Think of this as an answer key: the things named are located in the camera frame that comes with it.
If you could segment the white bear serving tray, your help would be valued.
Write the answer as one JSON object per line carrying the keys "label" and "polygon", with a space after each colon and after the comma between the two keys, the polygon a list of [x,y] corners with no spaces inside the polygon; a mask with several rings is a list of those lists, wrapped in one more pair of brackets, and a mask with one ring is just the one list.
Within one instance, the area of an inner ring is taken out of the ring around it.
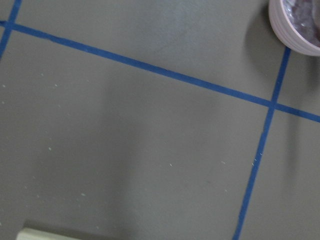
{"label": "white bear serving tray", "polygon": [[68,237],[60,234],[23,228],[16,236],[16,240],[79,240],[78,238]]}

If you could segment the pink ribbed bowl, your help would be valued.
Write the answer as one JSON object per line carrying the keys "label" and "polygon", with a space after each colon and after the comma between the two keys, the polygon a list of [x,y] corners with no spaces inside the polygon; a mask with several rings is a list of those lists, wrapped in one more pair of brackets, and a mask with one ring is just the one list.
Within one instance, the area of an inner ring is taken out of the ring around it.
{"label": "pink ribbed bowl", "polygon": [[270,0],[268,17],[277,38],[293,51],[312,57],[320,55],[320,47],[306,41],[293,27],[287,17],[283,0]]}

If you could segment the foil wrapper in bowl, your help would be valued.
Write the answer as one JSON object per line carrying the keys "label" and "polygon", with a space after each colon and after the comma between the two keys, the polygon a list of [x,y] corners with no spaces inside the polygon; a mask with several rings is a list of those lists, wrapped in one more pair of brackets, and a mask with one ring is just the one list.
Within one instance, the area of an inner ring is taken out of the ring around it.
{"label": "foil wrapper in bowl", "polygon": [[320,1],[283,0],[286,15],[294,29],[310,44],[320,46]]}

